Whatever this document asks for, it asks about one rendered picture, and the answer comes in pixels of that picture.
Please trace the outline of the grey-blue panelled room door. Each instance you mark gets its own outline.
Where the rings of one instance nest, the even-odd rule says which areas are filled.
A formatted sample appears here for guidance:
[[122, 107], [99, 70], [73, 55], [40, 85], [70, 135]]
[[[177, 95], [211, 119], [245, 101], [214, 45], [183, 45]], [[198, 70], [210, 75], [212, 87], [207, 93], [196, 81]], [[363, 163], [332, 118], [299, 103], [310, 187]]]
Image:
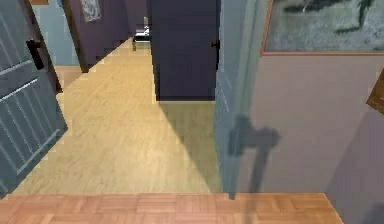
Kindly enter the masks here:
[[[40, 42], [37, 70], [26, 41]], [[12, 193], [67, 131], [62, 91], [29, 0], [0, 0], [0, 199]]]

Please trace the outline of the brown wooden furniture corner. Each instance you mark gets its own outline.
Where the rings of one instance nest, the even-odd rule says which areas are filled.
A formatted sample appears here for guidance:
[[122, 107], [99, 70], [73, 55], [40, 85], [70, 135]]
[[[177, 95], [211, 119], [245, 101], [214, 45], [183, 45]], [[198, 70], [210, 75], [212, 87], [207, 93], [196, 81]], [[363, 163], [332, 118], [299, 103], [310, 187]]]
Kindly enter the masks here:
[[384, 68], [379, 73], [366, 104], [384, 115]]

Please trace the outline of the wood-framed grey-green picture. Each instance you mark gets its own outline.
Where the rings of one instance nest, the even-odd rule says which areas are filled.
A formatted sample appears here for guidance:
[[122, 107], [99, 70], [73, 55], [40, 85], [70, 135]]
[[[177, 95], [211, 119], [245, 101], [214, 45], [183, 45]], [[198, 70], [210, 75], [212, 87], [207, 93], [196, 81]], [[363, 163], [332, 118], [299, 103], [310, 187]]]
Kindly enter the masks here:
[[263, 55], [384, 55], [384, 0], [269, 0]]

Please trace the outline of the grey picture on purple wall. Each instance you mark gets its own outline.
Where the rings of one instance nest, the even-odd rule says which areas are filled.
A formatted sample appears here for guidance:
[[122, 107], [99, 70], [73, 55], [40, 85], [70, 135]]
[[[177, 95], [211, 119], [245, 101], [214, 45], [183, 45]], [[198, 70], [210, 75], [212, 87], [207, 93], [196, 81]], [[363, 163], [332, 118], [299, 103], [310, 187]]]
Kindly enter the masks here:
[[80, 0], [84, 19], [91, 22], [101, 18], [99, 0]]

